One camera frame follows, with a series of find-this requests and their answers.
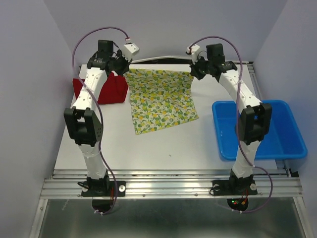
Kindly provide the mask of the lemon print skirt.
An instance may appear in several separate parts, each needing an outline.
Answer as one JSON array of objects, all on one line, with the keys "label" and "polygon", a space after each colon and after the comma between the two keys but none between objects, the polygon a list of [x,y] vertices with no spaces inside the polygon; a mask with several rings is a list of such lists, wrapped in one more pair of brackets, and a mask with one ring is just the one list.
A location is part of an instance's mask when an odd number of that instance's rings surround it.
[{"label": "lemon print skirt", "polygon": [[129,87],[136,135],[158,131],[199,118],[185,71],[131,69],[124,78]]}]

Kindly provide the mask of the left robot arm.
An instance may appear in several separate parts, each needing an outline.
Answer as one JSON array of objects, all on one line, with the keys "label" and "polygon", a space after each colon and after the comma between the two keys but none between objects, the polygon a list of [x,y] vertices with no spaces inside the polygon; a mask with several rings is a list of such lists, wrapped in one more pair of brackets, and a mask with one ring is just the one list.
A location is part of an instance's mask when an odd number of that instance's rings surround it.
[{"label": "left robot arm", "polygon": [[110,196],[114,192],[114,183],[109,180],[100,148],[103,119],[96,115],[96,110],[108,76],[113,71],[124,74],[128,69],[129,62],[122,56],[121,50],[113,49],[115,45],[114,41],[98,41],[98,50],[87,63],[80,93],[71,108],[64,110],[69,136],[81,150],[87,167],[86,181],[78,183],[82,196]]}]

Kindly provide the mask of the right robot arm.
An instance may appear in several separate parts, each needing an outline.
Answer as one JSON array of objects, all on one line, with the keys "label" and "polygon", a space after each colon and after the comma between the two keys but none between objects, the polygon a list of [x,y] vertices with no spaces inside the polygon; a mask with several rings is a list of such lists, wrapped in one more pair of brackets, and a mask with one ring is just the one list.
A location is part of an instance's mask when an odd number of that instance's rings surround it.
[{"label": "right robot arm", "polygon": [[256,152],[264,136],[268,134],[272,106],[258,99],[240,78],[241,71],[232,61],[226,61],[222,44],[208,45],[207,57],[199,55],[200,46],[189,46],[187,54],[192,58],[191,75],[198,80],[206,75],[214,77],[236,103],[235,134],[238,151],[230,177],[213,180],[211,194],[214,196],[257,194],[253,179]]}]

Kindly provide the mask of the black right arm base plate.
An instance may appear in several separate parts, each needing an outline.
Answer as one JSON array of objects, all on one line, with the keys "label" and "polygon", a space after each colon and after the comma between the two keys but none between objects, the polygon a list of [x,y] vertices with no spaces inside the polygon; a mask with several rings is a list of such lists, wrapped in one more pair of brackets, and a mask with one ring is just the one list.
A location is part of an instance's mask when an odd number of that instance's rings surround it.
[{"label": "black right arm base plate", "polygon": [[209,194],[213,196],[239,196],[243,194],[257,195],[255,181],[236,182],[226,180],[213,180]]}]

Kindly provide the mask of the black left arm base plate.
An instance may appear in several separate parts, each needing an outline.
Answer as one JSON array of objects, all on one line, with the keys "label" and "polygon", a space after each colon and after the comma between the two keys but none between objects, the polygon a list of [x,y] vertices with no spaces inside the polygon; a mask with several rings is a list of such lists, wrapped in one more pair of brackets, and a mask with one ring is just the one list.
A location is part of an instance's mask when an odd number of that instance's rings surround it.
[{"label": "black left arm base plate", "polygon": [[114,181],[109,182],[109,186],[107,187],[98,187],[93,189],[85,190],[82,188],[81,196],[82,197],[124,197],[125,196],[125,187],[126,181],[119,180],[117,181],[118,192],[115,193],[115,183]]}]

